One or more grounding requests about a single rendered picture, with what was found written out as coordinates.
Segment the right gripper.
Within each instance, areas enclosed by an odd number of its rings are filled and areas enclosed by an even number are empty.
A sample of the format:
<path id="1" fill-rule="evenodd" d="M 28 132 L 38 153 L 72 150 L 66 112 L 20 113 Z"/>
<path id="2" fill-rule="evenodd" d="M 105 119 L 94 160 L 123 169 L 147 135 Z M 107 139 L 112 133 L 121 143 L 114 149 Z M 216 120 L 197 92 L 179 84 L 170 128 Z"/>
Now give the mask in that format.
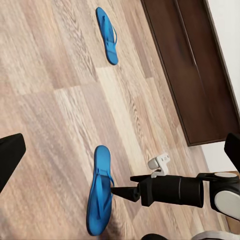
<path id="1" fill-rule="evenodd" d="M 130 180 L 138 182 L 137 186 L 111 187 L 111 193 L 135 203 L 141 197 L 141 204 L 145 207 L 150 207 L 154 201 L 182 205 L 180 197 L 182 177 L 167 175 L 151 178 L 149 174 L 131 176 Z"/>

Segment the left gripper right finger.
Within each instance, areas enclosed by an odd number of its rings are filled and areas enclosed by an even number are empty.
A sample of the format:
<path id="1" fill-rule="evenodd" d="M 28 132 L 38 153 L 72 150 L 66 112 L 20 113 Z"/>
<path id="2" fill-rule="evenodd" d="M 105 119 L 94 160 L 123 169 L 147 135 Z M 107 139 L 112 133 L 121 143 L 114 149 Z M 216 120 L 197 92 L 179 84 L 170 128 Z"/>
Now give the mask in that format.
<path id="1" fill-rule="evenodd" d="M 240 173 L 240 135 L 235 133 L 229 133 L 227 135 L 224 151 L 236 167 L 236 170 Z"/>

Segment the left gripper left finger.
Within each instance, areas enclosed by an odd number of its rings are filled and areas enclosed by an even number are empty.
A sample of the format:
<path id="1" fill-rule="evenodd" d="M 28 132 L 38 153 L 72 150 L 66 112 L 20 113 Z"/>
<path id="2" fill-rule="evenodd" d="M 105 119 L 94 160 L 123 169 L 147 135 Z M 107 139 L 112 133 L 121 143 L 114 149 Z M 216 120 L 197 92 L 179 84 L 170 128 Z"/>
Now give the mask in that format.
<path id="1" fill-rule="evenodd" d="M 0 193 L 26 153 L 22 133 L 0 138 Z"/>

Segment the sandal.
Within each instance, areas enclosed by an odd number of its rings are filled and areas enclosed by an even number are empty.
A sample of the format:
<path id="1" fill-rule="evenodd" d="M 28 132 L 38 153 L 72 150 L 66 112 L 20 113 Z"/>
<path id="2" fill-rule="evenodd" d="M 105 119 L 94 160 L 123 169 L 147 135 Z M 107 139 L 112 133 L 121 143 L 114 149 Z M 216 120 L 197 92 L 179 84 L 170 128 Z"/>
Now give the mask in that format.
<path id="1" fill-rule="evenodd" d="M 111 154 L 108 147 L 99 145 L 94 152 L 94 176 L 87 208 L 87 228 L 91 235 L 102 234 L 112 211 Z"/>
<path id="2" fill-rule="evenodd" d="M 112 65 L 117 65 L 118 64 L 118 56 L 116 51 L 117 42 L 114 40 L 113 25 L 107 13 L 101 7 L 98 7 L 96 9 L 96 17 L 104 39 L 108 61 Z"/>

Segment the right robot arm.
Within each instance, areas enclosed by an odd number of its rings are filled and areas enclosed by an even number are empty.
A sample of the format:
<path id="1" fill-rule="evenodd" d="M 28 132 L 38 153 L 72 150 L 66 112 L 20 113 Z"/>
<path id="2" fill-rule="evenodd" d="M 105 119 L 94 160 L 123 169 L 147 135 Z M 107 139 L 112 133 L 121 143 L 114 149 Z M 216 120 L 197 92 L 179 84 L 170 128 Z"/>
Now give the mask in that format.
<path id="1" fill-rule="evenodd" d="M 211 208 L 240 221 L 240 178 L 230 171 L 199 173 L 196 177 L 168 175 L 166 163 L 170 161 L 167 152 L 151 159 L 147 164 L 152 174 L 131 176 L 137 186 L 111 187 L 113 195 L 132 202 L 141 197 L 141 204 L 150 207 L 154 202 L 189 205 L 202 208 L 204 205 L 204 184 L 209 181 Z"/>

